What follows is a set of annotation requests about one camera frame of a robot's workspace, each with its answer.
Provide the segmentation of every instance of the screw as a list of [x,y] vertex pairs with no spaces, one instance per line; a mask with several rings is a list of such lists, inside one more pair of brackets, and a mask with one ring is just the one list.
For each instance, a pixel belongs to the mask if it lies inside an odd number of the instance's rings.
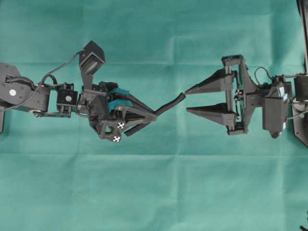
[[15,91],[14,89],[11,89],[11,90],[9,91],[9,94],[10,94],[11,96],[15,96],[15,95],[16,95],[16,91]]
[[68,96],[66,96],[65,100],[68,101],[68,102],[71,102],[72,101],[72,97],[68,95]]

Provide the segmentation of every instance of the teal plastic part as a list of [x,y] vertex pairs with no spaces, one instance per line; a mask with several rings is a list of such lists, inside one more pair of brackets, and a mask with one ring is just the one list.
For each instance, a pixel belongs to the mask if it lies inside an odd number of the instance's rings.
[[132,107],[133,104],[129,100],[113,100],[108,103],[108,112],[114,110],[118,106],[129,106]]
[[123,95],[129,95],[129,90],[124,90],[124,89],[121,89],[121,88],[115,88],[115,89],[109,91],[108,95],[112,95],[113,93],[120,93],[120,94],[123,94]]

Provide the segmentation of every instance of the checkered marker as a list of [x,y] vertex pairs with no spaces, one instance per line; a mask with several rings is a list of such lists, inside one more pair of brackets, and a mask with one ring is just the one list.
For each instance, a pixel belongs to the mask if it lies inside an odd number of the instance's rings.
[[118,123],[117,128],[124,128],[125,123]]
[[121,140],[121,137],[119,136],[114,136],[114,142],[120,142]]

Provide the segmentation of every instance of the green fabric background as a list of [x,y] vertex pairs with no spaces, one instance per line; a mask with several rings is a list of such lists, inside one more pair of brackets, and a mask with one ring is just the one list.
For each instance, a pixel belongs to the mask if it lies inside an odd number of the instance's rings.
[[[220,69],[223,55],[243,54],[251,76],[260,65],[272,75],[303,72],[295,0],[0,0],[0,61],[35,82],[91,39],[106,55],[94,81],[117,82],[153,109]],[[80,91],[77,61],[56,76]],[[190,95],[121,143],[100,140],[76,115],[9,111],[0,230],[299,230],[307,148],[291,123],[272,139],[260,108],[250,132],[234,137],[185,110],[224,100]]]

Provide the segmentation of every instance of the robotic arm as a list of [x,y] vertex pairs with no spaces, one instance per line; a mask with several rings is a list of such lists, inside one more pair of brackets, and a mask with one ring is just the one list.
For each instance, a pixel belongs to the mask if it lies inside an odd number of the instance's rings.
[[[73,83],[58,84],[52,75],[77,55],[83,81],[79,97],[78,92],[74,91]],[[21,76],[15,66],[0,63],[0,133],[3,131],[4,113],[10,109],[30,112],[36,117],[70,118],[72,113],[76,113],[88,118],[90,126],[101,139],[120,142],[122,132],[126,130],[127,136],[133,135],[185,98],[181,93],[175,100],[154,111],[129,91],[119,88],[117,83],[93,84],[95,72],[104,64],[104,52],[93,41],[68,62],[46,74],[37,85]],[[53,80],[53,84],[44,83],[48,77]],[[57,112],[48,112],[51,90],[55,90],[58,95]]]
[[[297,0],[297,6],[304,26],[306,44],[306,72],[304,74],[271,77],[265,68],[259,67],[258,69],[266,70],[271,82],[260,84],[256,77],[258,82],[256,84],[249,76],[242,55],[222,57],[222,69],[185,93],[225,91],[226,103],[191,107],[187,108],[187,111],[226,126],[229,135],[238,135],[248,132],[255,108],[262,107],[263,129],[268,130],[273,138],[277,138],[285,130],[287,121],[293,119],[295,135],[308,146],[308,1]],[[231,69],[234,65],[238,66],[238,70]],[[292,83],[287,82],[287,78],[294,78],[295,98],[292,98]],[[236,80],[236,91],[233,97],[234,80]],[[291,117],[288,117],[289,105],[293,112]]]

